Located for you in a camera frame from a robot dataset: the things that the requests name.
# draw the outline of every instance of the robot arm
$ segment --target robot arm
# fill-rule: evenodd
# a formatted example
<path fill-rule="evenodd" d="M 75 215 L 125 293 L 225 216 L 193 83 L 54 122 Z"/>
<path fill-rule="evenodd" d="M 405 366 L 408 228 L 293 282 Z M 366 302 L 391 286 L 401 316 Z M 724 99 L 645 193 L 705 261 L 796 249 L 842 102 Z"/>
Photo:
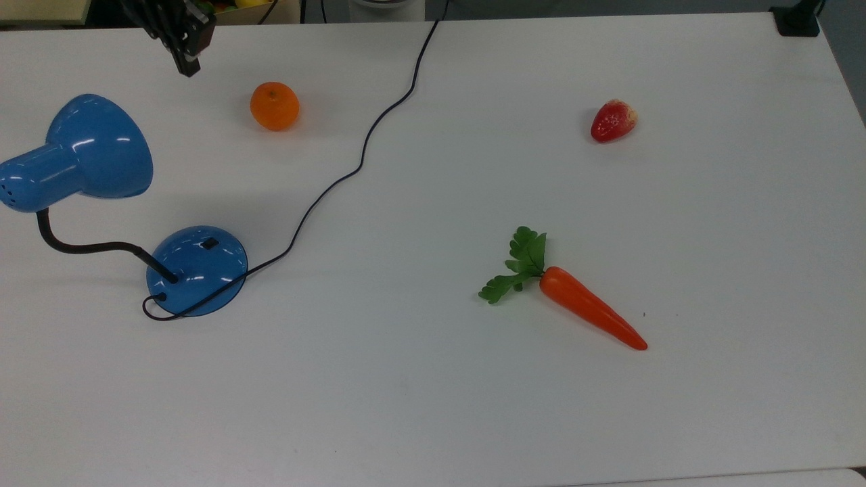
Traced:
<path fill-rule="evenodd" d="M 192 76 L 201 68 L 198 55 L 210 45 L 217 18 L 202 12 L 192 0 L 120 0 L 126 16 L 162 41 L 178 72 Z"/>

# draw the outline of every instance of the toy carrot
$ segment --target toy carrot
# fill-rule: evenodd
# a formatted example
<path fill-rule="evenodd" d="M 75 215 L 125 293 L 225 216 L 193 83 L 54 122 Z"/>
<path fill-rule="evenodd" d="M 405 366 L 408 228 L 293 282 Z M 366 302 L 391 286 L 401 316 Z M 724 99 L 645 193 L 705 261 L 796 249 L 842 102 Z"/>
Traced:
<path fill-rule="evenodd" d="M 646 350 L 647 342 L 610 306 L 559 267 L 544 268 L 547 234 L 521 226 L 511 241 L 511 256 L 505 261 L 513 276 L 496 276 L 489 280 L 478 296 L 490 304 L 498 302 L 510 289 L 523 290 L 523 283 L 540 277 L 541 292 L 558 305 L 568 309 L 589 323 L 612 334 L 622 343 L 636 350 Z"/>

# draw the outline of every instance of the lamp switch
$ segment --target lamp switch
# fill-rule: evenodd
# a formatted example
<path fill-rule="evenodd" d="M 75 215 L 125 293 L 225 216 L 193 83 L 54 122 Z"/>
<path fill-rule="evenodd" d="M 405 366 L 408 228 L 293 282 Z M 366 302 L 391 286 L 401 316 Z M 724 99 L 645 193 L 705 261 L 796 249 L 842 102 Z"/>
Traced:
<path fill-rule="evenodd" d="M 217 245 L 219 245 L 219 240 L 216 240 L 214 237 L 208 237 L 207 240 L 202 242 L 202 248 L 205 250 L 213 249 Z"/>

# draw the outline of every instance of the cable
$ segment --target cable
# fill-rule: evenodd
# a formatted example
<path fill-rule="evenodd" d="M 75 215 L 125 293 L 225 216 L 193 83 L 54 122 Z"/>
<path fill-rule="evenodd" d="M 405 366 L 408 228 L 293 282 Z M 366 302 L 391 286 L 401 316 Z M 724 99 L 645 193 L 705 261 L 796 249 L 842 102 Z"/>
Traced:
<path fill-rule="evenodd" d="M 214 291 L 210 295 L 206 296 L 201 301 L 197 302 L 196 304 L 193 304 L 192 306 L 188 307 L 187 309 L 185 309 L 179 313 L 176 313 L 174 315 L 156 316 L 147 310 L 147 303 L 148 302 L 150 302 L 150 301 L 155 301 L 155 302 L 156 301 L 164 301 L 165 300 L 165 294 L 164 293 L 160 293 L 158 295 L 150 295 L 150 296 L 146 297 L 145 300 L 141 303 L 141 309 L 142 309 L 142 311 L 144 311 L 145 315 L 147 315 L 148 318 L 151 318 L 152 320 L 156 320 L 156 321 L 177 320 L 177 318 L 180 318 L 184 315 L 188 315 L 189 313 L 195 311 L 196 309 L 201 308 L 204 304 L 206 304 L 207 302 L 209 302 L 213 298 L 217 297 L 218 295 L 222 294 L 226 289 L 231 288 L 232 286 L 239 283 L 243 279 L 246 279 L 248 276 L 255 274 L 259 270 L 262 270 L 262 269 L 268 267 L 270 264 L 275 263 L 275 262 L 279 261 L 280 259 L 282 259 L 283 257 L 285 257 L 286 255 L 288 255 L 288 253 L 294 247 L 294 243 L 298 239 L 298 235 L 301 233 L 301 228 L 304 226 L 304 223 L 307 221 L 307 218 L 310 216 L 310 213 L 313 211 L 313 208 L 315 208 L 319 204 L 319 202 L 325 197 L 325 195 L 327 195 L 334 188 L 334 186 L 342 183 L 343 181 L 354 176 L 355 174 L 358 174 L 358 172 L 361 171 L 361 168 L 364 167 L 365 157 L 367 154 L 367 145 L 370 143 L 370 138 L 373 134 L 373 131 L 378 126 L 379 122 L 381 122 L 382 119 L 388 113 L 391 112 L 391 110 L 402 105 L 403 102 L 406 101 L 409 98 L 409 96 L 412 95 L 412 93 L 415 91 L 415 86 L 417 85 L 417 80 L 418 80 L 418 71 L 421 69 L 421 60 L 424 57 L 424 51 L 427 50 L 427 45 L 430 44 L 430 38 L 433 37 L 433 33 L 436 31 L 437 25 L 439 25 L 438 20 L 433 22 L 433 27 L 430 28 L 430 32 L 427 34 L 427 38 L 424 39 L 424 44 L 421 47 L 421 52 L 418 54 L 418 58 L 415 60 L 415 70 L 412 73 L 412 83 L 409 86 L 409 90 L 406 92 L 406 94 L 404 94 L 402 97 L 400 97 L 399 100 L 394 102 L 390 107 L 387 107 L 384 110 L 384 112 L 382 112 L 379 115 L 379 117 L 376 118 L 376 121 L 374 121 L 373 124 L 370 126 L 370 130 L 367 131 L 367 135 L 366 135 L 366 137 L 364 137 L 364 145 L 361 148 L 361 159 L 358 163 L 358 166 L 355 167 L 355 169 L 353 169 L 351 172 L 347 173 L 347 175 L 345 175 L 345 176 L 337 179 L 336 181 L 332 182 L 331 185 L 329 185 L 319 195 L 319 197 L 316 198 L 315 201 L 313 201 L 313 204 L 310 205 L 309 208 L 307 208 L 307 211 L 304 212 L 304 216 L 301 217 L 301 221 L 298 223 L 298 226 L 295 228 L 294 234 L 292 235 L 292 240 L 289 241 L 289 243 L 288 243 L 288 247 L 280 255 L 278 255 L 278 256 L 276 256 L 276 257 L 274 257 L 274 258 L 272 258 L 272 259 L 270 259 L 264 263 L 260 263 L 259 265 L 255 266 L 253 269 L 247 270 L 246 272 L 244 272 L 240 276 L 232 279 L 230 282 L 223 285 L 220 289 L 217 289 L 216 291 Z"/>
<path fill-rule="evenodd" d="M 268 7 L 268 11 L 265 12 L 265 15 L 262 16 L 262 19 L 259 21 L 259 23 L 257 25 L 262 25 L 263 23 L 265 23 L 265 20 L 268 19 L 268 16 L 270 15 L 271 10 L 273 10 L 274 7 L 276 7 L 276 3 L 279 1 L 280 0 L 274 0 L 273 2 L 271 2 L 271 6 Z"/>

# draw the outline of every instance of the green leaf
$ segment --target green leaf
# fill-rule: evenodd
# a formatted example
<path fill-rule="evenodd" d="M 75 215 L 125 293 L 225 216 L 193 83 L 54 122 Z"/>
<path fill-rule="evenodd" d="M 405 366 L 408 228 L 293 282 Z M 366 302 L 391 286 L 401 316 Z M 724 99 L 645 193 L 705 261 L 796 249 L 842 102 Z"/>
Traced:
<path fill-rule="evenodd" d="M 523 290 L 523 283 L 531 277 L 541 277 L 544 274 L 544 251 L 547 234 L 538 234 L 528 227 L 518 227 L 509 246 L 509 252 L 515 260 L 505 261 L 505 266 L 514 272 L 514 276 L 496 276 L 489 280 L 478 296 L 495 304 L 511 289 Z"/>
<path fill-rule="evenodd" d="M 529 230 L 529 227 L 518 227 L 514 233 L 511 245 L 511 256 L 518 260 L 525 260 L 527 256 L 527 248 L 537 236 L 538 232 Z"/>
<path fill-rule="evenodd" d="M 532 271 L 532 266 L 523 261 L 505 261 L 505 267 L 508 267 L 515 274 Z"/>
<path fill-rule="evenodd" d="M 542 233 L 527 245 L 529 260 L 540 273 L 544 273 L 544 248 L 547 244 L 547 234 Z"/>
<path fill-rule="evenodd" d="M 533 277 L 533 275 L 528 272 L 515 276 L 496 276 L 489 280 L 486 286 L 481 288 L 478 296 L 487 300 L 490 304 L 496 304 L 510 289 L 523 289 L 523 282 L 530 277 Z"/>

